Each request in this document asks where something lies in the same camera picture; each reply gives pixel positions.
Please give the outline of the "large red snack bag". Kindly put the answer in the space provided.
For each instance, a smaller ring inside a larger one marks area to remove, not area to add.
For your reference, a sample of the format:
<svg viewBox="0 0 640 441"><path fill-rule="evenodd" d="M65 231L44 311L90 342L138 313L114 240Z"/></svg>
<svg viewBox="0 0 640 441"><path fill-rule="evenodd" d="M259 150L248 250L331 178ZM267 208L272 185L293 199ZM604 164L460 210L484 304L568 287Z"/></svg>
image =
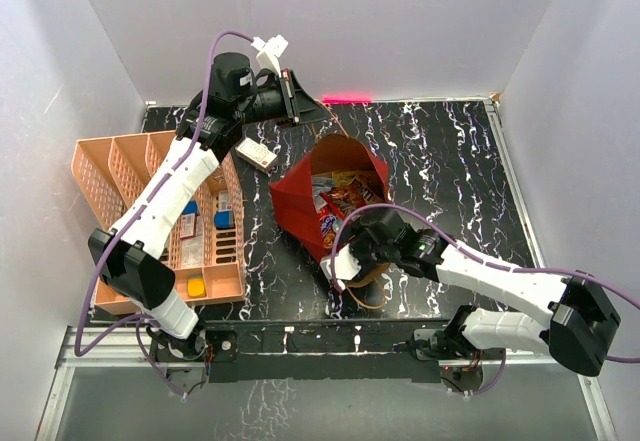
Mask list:
<svg viewBox="0 0 640 441"><path fill-rule="evenodd" d="M325 249L333 246L343 220L358 207L358 204L357 197L346 188L333 188L314 197L314 207Z"/></svg>

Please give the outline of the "yellow candy packet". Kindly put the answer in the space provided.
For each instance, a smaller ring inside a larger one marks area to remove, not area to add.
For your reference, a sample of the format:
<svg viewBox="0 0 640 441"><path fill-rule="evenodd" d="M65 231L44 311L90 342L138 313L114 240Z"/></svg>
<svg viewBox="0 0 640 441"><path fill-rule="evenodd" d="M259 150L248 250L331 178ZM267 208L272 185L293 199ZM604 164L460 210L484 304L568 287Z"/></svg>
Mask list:
<svg viewBox="0 0 640 441"><path fill-rule="evenodd" d="M341 171L333 172L332 178L336 188L348 187L354 181L358 180L359 171Z"/></svg>

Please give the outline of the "red paper bag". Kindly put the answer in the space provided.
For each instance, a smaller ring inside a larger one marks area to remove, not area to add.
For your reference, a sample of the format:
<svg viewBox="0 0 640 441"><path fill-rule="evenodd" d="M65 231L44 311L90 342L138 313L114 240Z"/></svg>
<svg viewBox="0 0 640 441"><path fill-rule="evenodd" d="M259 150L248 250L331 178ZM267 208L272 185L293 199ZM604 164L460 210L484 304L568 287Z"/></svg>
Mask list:
<svg viewBox="0 0 640 441"><path fill-rule="evenodd" d="M317 263L330 254L333 242L325 241L321 232L312 178L352 171L371 173L374 192L384 202L388 200L388 164L344 131L319 137L284 177L269 185L277 225L299 241Z"/></svg>

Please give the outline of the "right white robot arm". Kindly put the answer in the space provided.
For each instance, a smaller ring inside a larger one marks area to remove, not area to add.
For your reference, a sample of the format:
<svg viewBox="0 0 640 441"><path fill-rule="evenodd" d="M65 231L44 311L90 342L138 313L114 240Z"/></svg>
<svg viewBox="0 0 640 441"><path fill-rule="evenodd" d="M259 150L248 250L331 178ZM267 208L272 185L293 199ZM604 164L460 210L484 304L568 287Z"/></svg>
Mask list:
<svg viewBox="0 0 640 441"><path fill-rule="evenodd" d="M404 209L375 205L347 221L336 249L340 285L383 264L405 273L474 291L507 305L505 312L462 306L420 348L434 356L466 358L490 349L549 355L583 376L600 374L621 318L603 287L581 272L523 268L474 250L430 224L417 229Z"/></svg>

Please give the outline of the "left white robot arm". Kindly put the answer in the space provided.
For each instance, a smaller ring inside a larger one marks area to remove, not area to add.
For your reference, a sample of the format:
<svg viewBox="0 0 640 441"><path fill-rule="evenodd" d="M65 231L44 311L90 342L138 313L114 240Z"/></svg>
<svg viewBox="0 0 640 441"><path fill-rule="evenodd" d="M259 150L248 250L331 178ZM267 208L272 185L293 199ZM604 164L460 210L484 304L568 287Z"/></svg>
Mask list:
<svg viewBox="0 0 640 441"><path fill-rule="evenodd" d="M279 55L263 48L260 67L237 52L217 55L204 89L178 124L168 154L131 207L106 230L88 240L94 280L103 280L151 316L172 337L182 358L194 360L207 337L198 317L179 296L173 271L161 260L164 243L198 188L241 140L245 125L274 120L298 126L321 121L328 110L301 87Z"/></svg>

